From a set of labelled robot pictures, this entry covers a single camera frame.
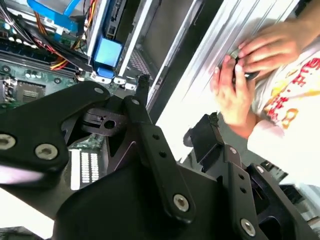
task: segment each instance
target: metal frame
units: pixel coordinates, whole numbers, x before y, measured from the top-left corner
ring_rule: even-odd
[[[127,65],[129,63],[129,60],[130,60],[130,57],[131,57],[131,54],[136,46],[136,43],[137,43],[137,40],[138,40],[138,37],[140,35],[140,32],[141,32],[141,29],[143,28],[144,26],[144,23],[145,23],[145,20],[147,18],[147,14],[149,12],[149,9],[151,7],[151,4],[152,4],[153,0],[143,0],[140,2],[140,5],[139,5],[139,8],[137,10],[137,15],[135,16],[134,18],[134,21],[135,22],[137,20],[137,17],[139,17],[134,29],[133,29],[133,34],[132,34],[132,37],[129,36],[129,45],[126,49],[126,53],[125,53],[125,57],[121,63],[121,67],[120,67],[120,70],[119,70],[119,73],[118,73],[118,76],[122,77],[127,69]]]
[[[151,106],[151,101],[152,98],[155,97],[156,92],[157,92],[157,88],[156,85],[160,85],[161,84],[161,75],[163,74],[163,71],[165,69],[165,67],[168,67],[170,62],[172,61],[175,53],[177,52],[179,45],[186,33],[186,31],[188,30],[188,28],[190,27],[191,23],[193,22],[197,11],[199,10],[201,4],[202,4],[203,0],[193,0],[189,11],[187,12],[180,29],[178,30],[173,43],[163,61],[163,64],[161,66],[161,68],[159,69],[158,74],[156,75],[155,80],[153,81],[153,84],[149,90],[149,94],[148,94],[148,105],[147,108],[150,108]]]
[[[162,128],[177,161],[183,162],[192,150],[182,141],[188,129],[203,114],[218,110],[209,87],[214,68],[245,38],[266,25],[284,21],[298,2],[253,0],[252,7],[248,7],[247,1],[223,1],[156,123]]]

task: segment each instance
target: hole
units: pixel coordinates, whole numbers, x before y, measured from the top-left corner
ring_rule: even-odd
[[[159,155],[162,157],[162,158],[165,158],[167,156],[167,154],[164,152],[164,151],[160,151],[159,152]]]
[[[178,199],[178,203],[181,207],[185,206],[185,201],[181,197]]]
[[[42,149],[41,153],[45,154],[45,155],[50,155],[50,154],[52,154],[52,151],[49,148],[44,148],[44,149]]]
[[[0,139],[0,145],[7,145],[9,141],[7,139]]]
[[[247,229],[247,230],[249,230],[249,231],[252,231],[252,227],[250,226],[250,224],[249,223],[245,223],[245,228]]]
[[[241,192],[243,192],[244,194],[247,193],[247,190],[245,190],[243,187],[240,187]]]
[[[106,121],[104,124],[104,127],[106,129],[113,129],[115,126],[116,126],[116,122],[112,120]]]
[[[283,233],[282,228],[274,217],[268,217],[262,223],[259,224],[260,229],[266,235],[267,239],[282,240]]]
[[[157,134],[153,134],[152,137],[153,137],[155,140],[159,140],[159,139],[160,139],[159,135],[157,135]]]

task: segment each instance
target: black metal arm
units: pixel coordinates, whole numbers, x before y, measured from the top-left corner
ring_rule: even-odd
[[[62,204],[53,240],[318,239],[263,168],[242,169],[209,116],[189,131],[205,173],[177,165],[138,92],[122,100],[87,81],[0,115],[0,183],[16,193],[53,188],[67,146],[106,137],[107,176]]]

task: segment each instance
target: finger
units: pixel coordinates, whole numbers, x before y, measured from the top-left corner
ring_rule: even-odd
[[[248,87],[243,67],[239,64],[234,67],[235,72],[235,94],[237,97],[247,96]]]
[[[284,42],[280,40],[258,48],[251,54],[242,58],[240,62],[243,65],[247,65],[278,54],[288,54],[289,52],[290,49],[287,49]]]
[[[244,65],[243,70],[246,73],[274,70],[282,66],[284,63],[288,62],[290,60],[288,59],[288,57],[288,54],[278,54],[275,56],[270,56],[263,60]]]
[[[216,67],[213,71],[213,75],[210,79],[210,89],[215,95],[219,93],[219,78],[220,78],[220,70]]]
[[[272,32],[257,36],[241,49],[238,56],[239,58],[243,58],[244,56],[247,56],[248,54],[267,44],[280,40],[280,38],[281,36],[279,34],[274,34]]]
[[[230,58],[230,56],[224,59],[220,72],[219,95],[224,94],[227,97],[232,97],[235,95],[235,91],[232,85],[235,64],[236,60]]]

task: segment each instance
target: yellow wire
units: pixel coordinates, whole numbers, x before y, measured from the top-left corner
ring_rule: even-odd
[[[90,13],[90,18],[89,18],[89,20],[88,20],[88,25],[87,25],[88,27],[90,26],[90,24],[91,24],[91,22],[92,22],[95,8],[96,8],[96,2],[94,2],[94,3],[92,4],[91,13]],[[80,42],[81,42],[81,40],[79,40],[79,41],[76,43],[76,45],[73,47],[73,49],[75,49],[75,48],[80,44]],[[51,70],[54,70],[54,69],[60,67],[61,65],[65,64],[65,62],[67,62],[67,60],[63,60],[63,61],[57,63],[56,65],[51,66],[50,69],[51,69]]]
[[[80,44],[80,40],[76,43],[76,45],[74,45],[73,49],[75,49],[79,44]],[[56,69],[57,67],[60,67],[61,65],[63,65],[67,60],[63,60],[59,63],[57,63],[56,65],[53,65],[50,67],[51,70]]]
[[[94,2],[94,3],[92,4],[91,13],[90,13],[90,18],[89,18],[89,21],[88,21],[88,27],[90,26],[91,21],[92,21],[92,19],[93,19],[95,7],[96,7],[96,2]]]

